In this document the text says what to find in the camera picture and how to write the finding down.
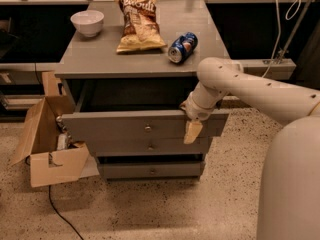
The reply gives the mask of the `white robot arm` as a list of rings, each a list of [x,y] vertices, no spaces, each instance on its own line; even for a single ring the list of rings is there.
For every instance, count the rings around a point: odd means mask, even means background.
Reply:
[[[320,91],[243,72],[240,62],[209,57],[182,103],[191,144],[216,103],[232,94],[280,123],[263,165],[257,240],[320,240]]]

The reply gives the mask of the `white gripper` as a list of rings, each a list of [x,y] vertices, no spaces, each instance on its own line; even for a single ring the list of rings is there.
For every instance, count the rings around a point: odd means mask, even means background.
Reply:
[[[180,108],[189,117],[186,122],[184,143],[192,144],[202,131],[201,121],[207,120],[212,114],[217,99],[209,94],[198,94],[193,91],[188,98],[180,104]]]

